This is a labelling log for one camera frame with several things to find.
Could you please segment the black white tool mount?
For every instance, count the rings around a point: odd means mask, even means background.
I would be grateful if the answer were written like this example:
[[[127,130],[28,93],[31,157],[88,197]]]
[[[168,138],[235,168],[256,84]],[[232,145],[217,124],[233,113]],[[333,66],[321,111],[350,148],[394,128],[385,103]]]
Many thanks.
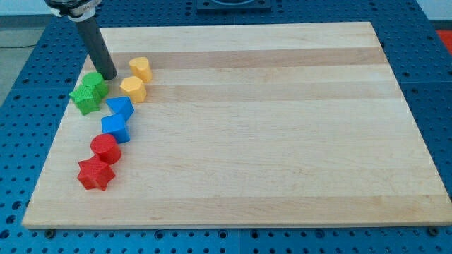
[[[44,0],[56,17],[67,16],[73,22],[82,22],[95,15],[95,8],[102,0]]]

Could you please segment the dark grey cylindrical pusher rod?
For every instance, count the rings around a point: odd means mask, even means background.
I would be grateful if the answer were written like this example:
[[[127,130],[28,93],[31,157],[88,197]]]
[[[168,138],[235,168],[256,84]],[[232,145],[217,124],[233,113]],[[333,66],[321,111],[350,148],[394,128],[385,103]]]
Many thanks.
[[[95,17],[76,22],[76,28],[95,70],[102,75],[104,80],[114,79],[117,76],[117,70]]]

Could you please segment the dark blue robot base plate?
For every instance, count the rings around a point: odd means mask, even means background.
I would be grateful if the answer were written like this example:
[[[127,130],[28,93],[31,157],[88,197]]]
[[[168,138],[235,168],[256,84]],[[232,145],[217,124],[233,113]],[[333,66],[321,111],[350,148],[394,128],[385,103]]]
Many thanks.
[[[269,11],[271,0],[195,0],[198,12],[207,11]]]

